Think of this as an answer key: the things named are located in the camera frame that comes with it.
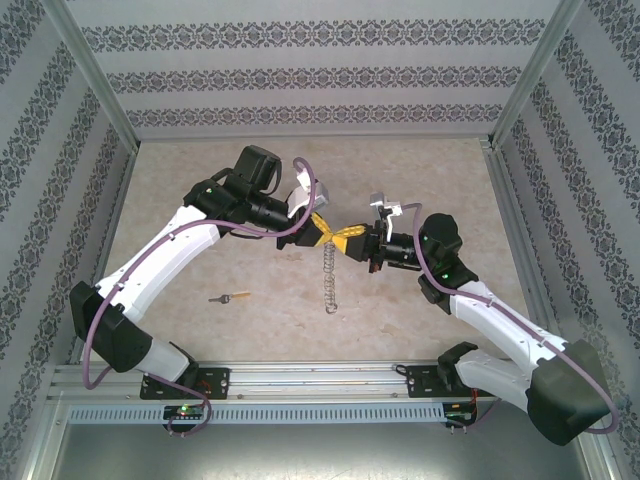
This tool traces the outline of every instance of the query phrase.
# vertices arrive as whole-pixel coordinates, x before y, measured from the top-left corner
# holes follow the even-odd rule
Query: tiled floor
[[[120,219],[108,272],[124,264],[175,213],[192,185],[233,166],[255,143],[283,159],[284,199],[296,185],[296,156],[311,162],[327,186],[322,211],[334,228],[373,223],[369,195],[384,191],[403,203],[419,201],[425,215],[452,214],[465,242],[464,262],[490,288],[526,314],[521,288],[477,140],[279,139],[143,144]],[[397,231],[409,232],[411,216]],[[417,274],[367,265],[339,252],[338,312],[323,304],[322,248],[275,248],[275,240],[224,238],[192,261],[158,296],[140,322],[198,360],[434,359],[462,340],[492,352],[473,328],[445,315],[420,294]],[[227,305],[223,293],[250,291]]]

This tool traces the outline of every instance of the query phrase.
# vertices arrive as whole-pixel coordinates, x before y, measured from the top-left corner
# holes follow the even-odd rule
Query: purple cable
[[[416,257],[418,257],[418,262],[420,263],[420,267],[422,267],[423,273],[426,275],[427,279],[436,289],[445,293],[447,295],[461,295],[463,297],[471,298],[478,302],[484,303],[487,307],[495,308],[496,310],[502,312],[509,320],[518,325],[521,329],[527,332],[533,339],[539,342],[541,345],[545,346],[547,349],[551,350],[558,357],[560,357],[567,365],[569,365],[573,370],[575,370],[578,375],[585,379],[585,381],[602,397],[602,400],[607,404],[609,411],[611,412],[611,424],[606,428],[587,428],[585,431],[593,434],[606,434],[614,432],[620,423],[620,413],[616,408],[613,400],[604,391],[604,389],[600,386],[598,382],[596,382],[591,375],[589,375],[580,365],[570,359],[562,350],[560,350],[555,345],[548,343],[542,335],[539,335],[538,332],[533,330],[527,324],[523,323],[518,317],[509,312],[502,305],[492,303],[489,298],[485,298],[481,295],[476,295],[468,292],[461,292],[459,290],[454,290],[451,288],[444,287],[440,285],[437,280],[433,277],[431,272],[429,271],[429,267],[427,266],[427,262],[422,255],[422,249],[420,247],[420,212],[422,211],[421,203],[410,203],[408,205],[403,205],[403,210],[408,210],[410,208],[415,208],[416,212],[413,216],[413,246],[416,250]]]
[[[298,172],[302,172],[303,170],[307,171],[307,174],[309,175],[309,181],[310,181],[310,191],[309,191],[309,198],[311,199],[315,199],[316,198],[316,177],[313,174],[313,170],[311,169],[311,165],[309,165],[309,162],[307,162],[304,158],[301,157],[297,157],[293,160],[293,166],[295,167],[295,169]],[[135,262],[133,262],[131,264],[131,266],[127,269],[126,272],[124,272],[122,274],[122,276],[120,277],[120,279],[116,282],[116,284],[113,286],[113,288],[111,289],[111,291],[107,294],[107,296],[104,298],[104,300],[102,301],[102,303],[100,304],[100,307],[98,308],[98,311],[96,312],[95,316],[93,317],[93,320],[91,322],[91,327],[89,328],[89,332],[87,332],[87,339],[85,341],[85,348],[84,348],[84,352],[82,355],[82,383],[84,384],[84,387],[87,390],[93,390],[94,388],[96,388],[98,385],[100,385],[100,382],[102,382],[102,380],[104,379],[104,377],[107,375],[107,373],[109,373],[111,371],[111,367],[107,367],[105,368],[100,375],[98,375],[98,378],[95,380],[95,382],[91,382],[91,379],[89,378],[89,359],[91,356],[91,346],[93,345],[93,338],[96,334],[96,330],[98,329],[98,325],[100,324],[100,320],[102,320],[102,316],[104,315],[104,312],[106,311],[107,307],[109,306],[109,304],[111,303],[111,301],[113,300],[113,298],[116,296],[116,294],[122,290],[121,287],[122,285],[124,285],[124,283],[129,280],[129,277],[131,277],[131,275],[133,274],[133,272],[136,271],[136,269],[142,265],[142,263],[153,253],[155,252],[158,248],[160,248],[160,246],[162,246],[164,243],[172,240],[173,238],[175,238],[176,235],[184,232],[185,230],[189,230],[190,228],[193,227],[197,227],[199,225],[216,225],[218,227],[227,227],[227,228],[231,228],[234,230],[241,230],[243,232],[246,233],[251,233],[254,235],[259,235],[261,237],[271,237],[271,238],[278,238],[278,237],[286,237],[287,235],[290,235],[294,232],[296,232],[300,227],[302,227],[305,222],[309,219],[309,217],[311,216],[311,211],[313,210],[313,204],[305,209],[304,214],[302,215],[302,217],[300,218],[300,220],[298,220],[298,222],[293,225],[292,227],[288,228],[287,230],[284,230],[282,232],[265,232],[262,230],[255,230],[253,228],[250,227],[246,227],[244,225],[239,225],[236,223],[232,223],[232,222],[226,222],[224,220],[196,220],[194,222],[190,222],[187,223],[185,225],[182,225],[178,228],[176,228],[175,230],[167,233],[166,235],[164,235],[163,237],[159,238],[158,241],[156,243],[154,243],[153,245],[151,245],[149,248],[147,248],[144,252],[142,252],[142,254],[136,259]],[[155,375],[151,375],[149,374],[149,376],[155,380],[158,380],[166,385],[169,385],[170,387],[174,387],[174,388],[178,388],[179,390],[182,390],[184,392],[190,393],[192,395],[195,395],[198,398],[203,398],[204,403],[207,407],[207,411],[209,412],[207,415],[207,420],[205,420],[203,423],[201,423],[200,425],[203,425],[202,427],[200,427],[200,425],[198,425],[198,427],[195,427],[191,430],[191,432],[195,433],[198,430],[200,430],[201,428],[204,428],[204,425],[207,424],[207,422],[209,421],[209,418],[211,417],[211,403],[209,402],[209,399],[206,398],[206,396],[202,395],[200,392],[197,392],[195,390],[192,390],[190,388],[187,387],[183,387],[181,385],[178,385],[176,383],[173,383],[169,380],[166,380],[164,378],[155,376]],[[176,432],[173,432],[173,430],[171,430],[171,421],[169,422],[169,433],[170,434],[174,434]]]

